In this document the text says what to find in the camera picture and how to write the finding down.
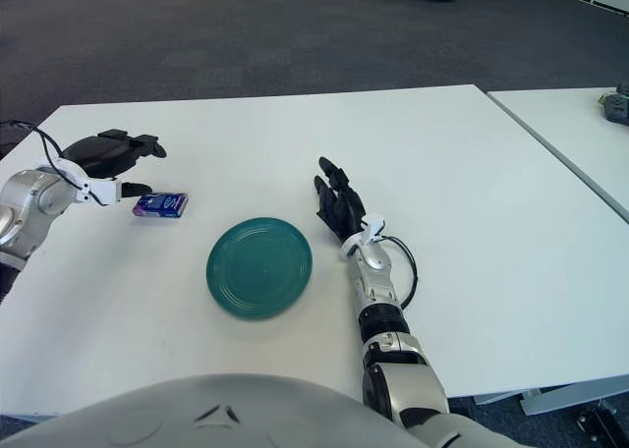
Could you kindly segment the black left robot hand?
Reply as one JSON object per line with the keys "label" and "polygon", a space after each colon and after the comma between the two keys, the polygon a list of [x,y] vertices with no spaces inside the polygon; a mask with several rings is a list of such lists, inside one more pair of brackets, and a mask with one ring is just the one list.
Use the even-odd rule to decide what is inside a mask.
{"label": "black left robot hand", "polygon": [[167,156],[158,137],[131,137],[126,131],[112,129],[66,147],[55,161],[55,167],[78,188],[77,201],[105,206],[119,202],[121,198],[152,193],[152,188],[146,184],[119,179],[141,157],[149,156]]}

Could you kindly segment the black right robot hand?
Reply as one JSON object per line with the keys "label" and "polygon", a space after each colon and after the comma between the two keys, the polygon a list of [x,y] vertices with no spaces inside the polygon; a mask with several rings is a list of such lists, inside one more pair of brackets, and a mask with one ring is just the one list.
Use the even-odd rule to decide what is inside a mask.
{"label": "black right robot hand", "polygon": [[314,177],[319,204],[316,215],[339,239],[341,256],[349,258],[356,249],[376,241],[384,229],[384,218],[366,212],[342,168],[324,156],[318,160],[318,165],[325,179]]}

